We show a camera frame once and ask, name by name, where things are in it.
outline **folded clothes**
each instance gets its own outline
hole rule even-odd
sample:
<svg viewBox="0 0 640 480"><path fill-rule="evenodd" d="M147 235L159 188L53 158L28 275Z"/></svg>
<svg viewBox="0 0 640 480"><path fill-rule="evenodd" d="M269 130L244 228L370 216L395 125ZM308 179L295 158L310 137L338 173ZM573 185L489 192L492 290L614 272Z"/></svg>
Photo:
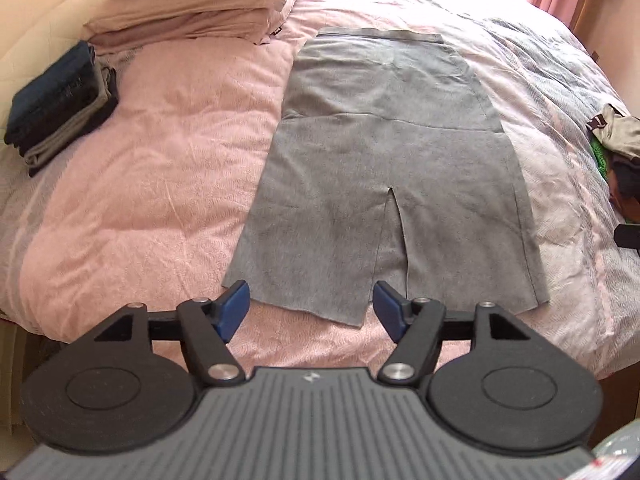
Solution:
<svg viewBox="0 0 640 480"><path fill-rule="evenodd" d="M261 44L265 37L282 26L295 2L287 0L280 11L231 9L183 14L95 34L89 41L98 54L122 52L149 43L184 38L241 38Z"/></svg>
<svg viewBox="0 0 640 480"><path fill-rule="evenodd" d="M109 82L110 80L113 80L111 85L113 88L115 85L115 72L108 66L105 66L100 62L96 62L94 66L94 73L99 87L98 97L89 106L85 107L60 126L55 133L38 143L36 146L33 146L25 153L24 160L30 170L44 167L44 165L46 165L54 156L73 142L73 140L77 139L79 136L89 133L99 126L99 124L96 124L95 116L98 116L101 120L101 124L113 111L113 99L111 103L109 101L110 98L114 97L114 94L110 91ZM103 110L103 108L107 106L108 114Z"/></svg>
<svg viewBox="0 0 640 480"><path fill-rule="evenodd" d="M14 146L24 156L33 146L42 142L66 123L71 117L90 105L98 97L98 81L94 68L88 75L82 74L73 84L47 101L46 105L34 110L20 123L18 139Z"/></svg>
<svg viewBox="0 0 640 480"><path fill-rule="evenodd" d="M19 144L20 136L24 134L22 125L31 122L32 114L44 119L59 110L59 97L68 96L79 78L90 80L93 67L94 49L87 42L80 41L22 88L13 98L4 142Z"/></svg>

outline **green cloth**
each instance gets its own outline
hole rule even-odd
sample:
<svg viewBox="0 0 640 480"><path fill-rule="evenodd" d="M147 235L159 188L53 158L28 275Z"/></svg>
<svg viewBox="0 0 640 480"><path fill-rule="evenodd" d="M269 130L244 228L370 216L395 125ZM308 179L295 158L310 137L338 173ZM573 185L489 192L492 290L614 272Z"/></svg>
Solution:
<svg viewBox="0 0 640 480"><path fill-rule="evenodd" d="M591 150L593 151L593 156L596 158L596 162L598 163L598 171L602 175L603 179L607 179L607 149L600 143L600 141L595 137L591 136Z"/></svg>

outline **crumpled clothing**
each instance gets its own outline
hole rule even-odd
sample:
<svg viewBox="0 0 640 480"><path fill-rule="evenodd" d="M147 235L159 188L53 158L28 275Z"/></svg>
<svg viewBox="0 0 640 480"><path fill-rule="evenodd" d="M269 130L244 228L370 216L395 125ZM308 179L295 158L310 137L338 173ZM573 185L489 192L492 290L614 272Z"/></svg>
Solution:
<svg viewBox="0 0 640 480"><path fill-rule="evenodd" d="M640 158L627 158L614 153L611 169L616 173L618 189L623 197L640 199Z"/></svg>
<svg viewBox="0 0 640 480"><path fill-rule="evenodd" d="M608 150L628 158L640 157L640 119L624 117L607 104L587 123L587 128Z"/></svg>
<svg viewBox="0 0 640 480"><path fill-rule="evenodd" d="M607 184L609 184L609 199L620 214L633 223L640 223L640 202L635 197L622 196L615 171L607 171Z"/></svg>

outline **stack of folded clothes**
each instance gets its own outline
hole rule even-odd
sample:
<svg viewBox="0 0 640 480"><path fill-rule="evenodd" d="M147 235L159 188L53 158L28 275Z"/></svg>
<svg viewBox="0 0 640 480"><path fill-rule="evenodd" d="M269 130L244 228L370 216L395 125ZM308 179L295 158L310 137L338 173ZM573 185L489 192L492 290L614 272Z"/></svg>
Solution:
<svg viewBox="0 0 640 480"><path fill-rule="evenodd" d="M115 70L81 41L14 96L4 142L18 148L34 176L117 104Z"/></svg>
<svg viewBox="0 0 640 480"><path fill-rule="evenodd" d="M611 202L626 220L640 223L640 119L605 105L587 129Z"/></svg>

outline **bed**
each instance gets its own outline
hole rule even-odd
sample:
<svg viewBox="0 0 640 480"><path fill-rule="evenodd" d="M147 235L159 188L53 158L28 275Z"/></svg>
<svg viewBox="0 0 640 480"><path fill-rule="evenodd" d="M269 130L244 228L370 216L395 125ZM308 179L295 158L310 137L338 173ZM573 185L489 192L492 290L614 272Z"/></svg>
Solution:
<svg viewBox="0 0 640 480"><path fill-rule="evenodd" d="M73 45L100 0L67 0L0 60L0 125L13 92ZM625 110L558 20L519 0L297 0L268 44L154 43L107 56L120 105L29 179L0 151L0 310L69 342L130 301L173 309L216 297L255 195L287 77L321 27L437 32L472 67L529 191L551 300L520 317L598 377L640 360L640 258L617 248L585 124ZM368 366L394 345L361 328L253 303L230 343L242 366ZM446 344L440 362L468 350ZM175 344L156 351L180 361Z"/></svg>

